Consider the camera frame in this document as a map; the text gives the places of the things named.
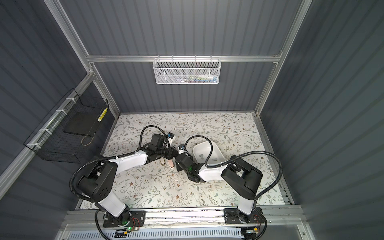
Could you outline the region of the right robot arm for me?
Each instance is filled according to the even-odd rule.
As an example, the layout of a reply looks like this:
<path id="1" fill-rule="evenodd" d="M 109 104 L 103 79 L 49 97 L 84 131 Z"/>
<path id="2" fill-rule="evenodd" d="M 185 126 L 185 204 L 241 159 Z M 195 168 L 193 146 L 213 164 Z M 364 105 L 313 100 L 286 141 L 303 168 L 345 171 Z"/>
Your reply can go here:
<path id="1" fill-rule="evenodd" d="M 240 196 L 238 210 L 246 216 L 252 213 L 263 174 L 243 159 L 209 169 L 204 164 L 195 163 L 187 153 L 182 153 L 176 157 L 176 166 L 195 183 L 225 181 Z"/>

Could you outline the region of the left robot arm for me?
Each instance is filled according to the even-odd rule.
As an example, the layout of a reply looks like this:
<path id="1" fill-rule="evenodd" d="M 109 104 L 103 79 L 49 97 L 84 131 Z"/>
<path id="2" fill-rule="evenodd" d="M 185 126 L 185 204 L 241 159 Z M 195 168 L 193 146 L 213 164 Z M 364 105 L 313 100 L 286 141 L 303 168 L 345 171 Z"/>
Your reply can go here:
<path id="1" fill-rule="evenodd" d="M 171 160 L 178 155 L 178 151 L 171 146 L 174 139 L 172 133 L 166 136 L 154 134 L 148 144 L 132 153 L 89 163 L 78 171 L 81 177 L 73 187 L 82 191 L 99 209 L 119 218 L 128 207 L 113 192 L 116 175 L 161 158 Z"/>

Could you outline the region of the white plastic tray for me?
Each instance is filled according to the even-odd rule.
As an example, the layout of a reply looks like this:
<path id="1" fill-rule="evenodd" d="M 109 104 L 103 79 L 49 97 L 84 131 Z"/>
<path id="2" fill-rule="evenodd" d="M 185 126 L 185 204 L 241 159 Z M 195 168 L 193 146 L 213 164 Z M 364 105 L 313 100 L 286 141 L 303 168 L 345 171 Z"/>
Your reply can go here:
<path id="1" fill-rule="evenodd" d="M 215 142 L 212 142 L 213 150 L 212 154 L 208 160 L 208 165 L 217 165 L 225 162 L 225 157 L 219 149 L 218 145 Z M 200 144 L 197 144 L 193 148 L 193 155 L 195 157 L 195 161 L 198 164 L 205 164 L 205 161 L 211 152 L 211 144 L 206 141 Z"/>

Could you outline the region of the yellow marker pen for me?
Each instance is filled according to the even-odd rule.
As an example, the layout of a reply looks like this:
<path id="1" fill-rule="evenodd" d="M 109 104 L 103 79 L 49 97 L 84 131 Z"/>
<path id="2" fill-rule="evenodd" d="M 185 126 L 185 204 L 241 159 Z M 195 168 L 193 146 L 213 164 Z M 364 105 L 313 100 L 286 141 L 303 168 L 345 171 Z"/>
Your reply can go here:
<path id="1" fill-rule="evenodd" d="M 108 112 L 108 109 L 109 109 L 109 108 L 105 108 L 105 109 L 101 112 L 101 114 L 99 115 L 99 117 L 98 117 L 98 119 L 97 119 L 98 122 L 101 122 L 101 121 L 103 120 L 104 116 L 105 116 L 106 113 Z"/>

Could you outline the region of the white vent strip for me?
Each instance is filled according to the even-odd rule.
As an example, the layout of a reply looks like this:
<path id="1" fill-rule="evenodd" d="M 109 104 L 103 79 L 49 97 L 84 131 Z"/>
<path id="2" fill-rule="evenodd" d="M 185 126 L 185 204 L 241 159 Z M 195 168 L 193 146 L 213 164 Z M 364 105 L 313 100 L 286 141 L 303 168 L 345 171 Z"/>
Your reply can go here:
<path id="1" fill-rule="evenodd" d="M 237 228 L 185 228 L 185 229 L 143 229 L 131 233 L 122 230 L 105 231 L 110 240 L 181 240 L 181 239 L 236 239 L 242 240 Z"/>

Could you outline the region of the black foam pad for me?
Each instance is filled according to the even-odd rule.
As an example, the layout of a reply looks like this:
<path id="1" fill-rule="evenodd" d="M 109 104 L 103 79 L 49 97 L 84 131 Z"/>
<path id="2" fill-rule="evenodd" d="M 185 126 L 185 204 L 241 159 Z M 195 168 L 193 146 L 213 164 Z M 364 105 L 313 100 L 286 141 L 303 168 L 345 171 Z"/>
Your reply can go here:
<path id="1" fill-rule="evenodd" d="M 98 122 L 99 115 L 91 113 L 76 113 L 64 127 L 63 132 L 83 137 L 93 137 L 101 122 Z"/>

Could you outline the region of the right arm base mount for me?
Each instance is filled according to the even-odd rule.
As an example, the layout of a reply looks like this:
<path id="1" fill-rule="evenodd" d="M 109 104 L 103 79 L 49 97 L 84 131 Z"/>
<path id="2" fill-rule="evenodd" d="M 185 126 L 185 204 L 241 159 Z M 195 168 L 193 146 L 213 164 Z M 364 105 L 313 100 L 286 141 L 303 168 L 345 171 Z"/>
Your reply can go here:
<path id="1" fill-rule="evenodd" d="M 260 225 L 266 222 L 261 208 L 252 209 L 249 215 L 244 214 L 235 208 L 223 209 L 226 224 L 255 224 Z"/>

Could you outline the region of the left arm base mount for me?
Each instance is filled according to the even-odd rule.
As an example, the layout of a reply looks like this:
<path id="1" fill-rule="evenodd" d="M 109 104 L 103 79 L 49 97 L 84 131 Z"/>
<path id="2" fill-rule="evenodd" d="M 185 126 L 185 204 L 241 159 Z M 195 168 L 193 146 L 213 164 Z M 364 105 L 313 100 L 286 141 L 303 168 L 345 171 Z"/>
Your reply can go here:
<path id="1" fill-rule="evenodd" d="M 119 217 L 106 212 L 103 216 L 104 228 L 139 228 L 144 226 L 146 211 L 124 211 Z"/>

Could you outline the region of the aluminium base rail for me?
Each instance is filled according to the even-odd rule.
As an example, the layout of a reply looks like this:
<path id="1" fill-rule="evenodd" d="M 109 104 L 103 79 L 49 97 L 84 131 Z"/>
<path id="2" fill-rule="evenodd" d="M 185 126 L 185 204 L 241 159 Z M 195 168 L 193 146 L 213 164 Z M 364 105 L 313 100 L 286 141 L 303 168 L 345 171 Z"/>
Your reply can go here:
<path id="1" fill-rule="evenodd" d="M 261 206 L 259 211 L 265 216 L 268 226 L 307 223 L 300 205 Z M 251 227 L 264 223 L 260 213 L 244 217 L 244 221 L 240 221 L 236 207 L 131 209 L 130 212 L 135 218 L 139 218 L 140 229 Z M 60 230 L 95 230 L 94 214 L 93 209 L 68 211 Z"/>

